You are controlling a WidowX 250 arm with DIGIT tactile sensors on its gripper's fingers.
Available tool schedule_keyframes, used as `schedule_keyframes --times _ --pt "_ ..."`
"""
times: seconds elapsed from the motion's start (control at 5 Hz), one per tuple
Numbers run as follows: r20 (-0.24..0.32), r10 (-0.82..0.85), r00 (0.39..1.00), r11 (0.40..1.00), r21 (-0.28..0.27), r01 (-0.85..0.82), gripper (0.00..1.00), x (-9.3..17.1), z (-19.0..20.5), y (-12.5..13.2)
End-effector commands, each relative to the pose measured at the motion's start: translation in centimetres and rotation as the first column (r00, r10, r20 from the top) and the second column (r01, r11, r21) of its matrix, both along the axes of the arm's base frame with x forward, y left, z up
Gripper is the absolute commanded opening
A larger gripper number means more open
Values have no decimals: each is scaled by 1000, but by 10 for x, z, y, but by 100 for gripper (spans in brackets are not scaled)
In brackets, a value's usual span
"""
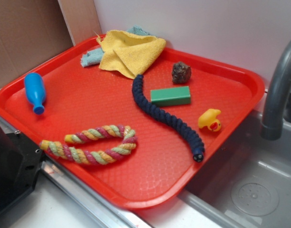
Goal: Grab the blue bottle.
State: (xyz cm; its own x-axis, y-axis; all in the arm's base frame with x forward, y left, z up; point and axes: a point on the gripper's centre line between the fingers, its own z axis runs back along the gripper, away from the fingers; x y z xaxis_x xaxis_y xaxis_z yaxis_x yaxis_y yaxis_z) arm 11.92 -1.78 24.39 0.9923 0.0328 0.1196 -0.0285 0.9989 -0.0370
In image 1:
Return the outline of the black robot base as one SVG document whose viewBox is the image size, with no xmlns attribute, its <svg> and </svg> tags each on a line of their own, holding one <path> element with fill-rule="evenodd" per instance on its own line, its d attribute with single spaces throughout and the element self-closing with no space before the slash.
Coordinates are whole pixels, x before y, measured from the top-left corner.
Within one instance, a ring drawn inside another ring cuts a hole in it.
<svg viewBox="0 0 291 228">
<path fill-rule="evenodd" d="M 25 134 L 5 133 L 0 126 L 0 215 L 34 191 L 42 157 Z"/>
</svg>

